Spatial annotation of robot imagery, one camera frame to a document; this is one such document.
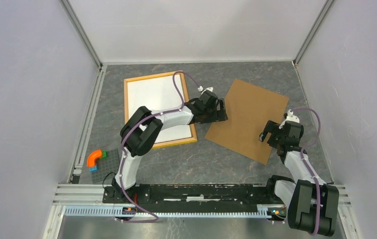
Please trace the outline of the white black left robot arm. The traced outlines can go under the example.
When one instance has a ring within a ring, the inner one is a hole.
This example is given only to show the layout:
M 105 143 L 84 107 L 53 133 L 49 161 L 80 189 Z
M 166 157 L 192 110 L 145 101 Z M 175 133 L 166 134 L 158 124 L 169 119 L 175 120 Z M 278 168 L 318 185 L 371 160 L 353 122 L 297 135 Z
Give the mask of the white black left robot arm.
M 214 92 L 205 90 L 200 97 L 181 106 L 162 111 L 139 107 L 121 129 L 122 155 L 119 170 L 112 180 L 115 197 L 122 203 L 133 199 L 133 186 L 142 157 L 155 144 L 160 132 L 181 125 L 226 121 L 225 101 Z

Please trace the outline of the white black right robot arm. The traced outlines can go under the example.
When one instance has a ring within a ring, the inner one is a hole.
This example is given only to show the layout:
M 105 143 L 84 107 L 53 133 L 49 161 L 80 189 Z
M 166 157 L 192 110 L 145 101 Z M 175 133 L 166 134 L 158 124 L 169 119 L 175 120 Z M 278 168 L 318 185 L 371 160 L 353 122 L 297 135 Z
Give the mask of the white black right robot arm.
M 266 123 L 259 141 L 276 149 L 292 177 L 273 175 L 267 181 L 265 197 L 271 203 L 282 200 L 287 206 L 290 228 L 331 237 L 337 222 L 339 191 L 311 166 L 306 150 L 299 145 L 303 133 L 304 127 L 297 121 Z

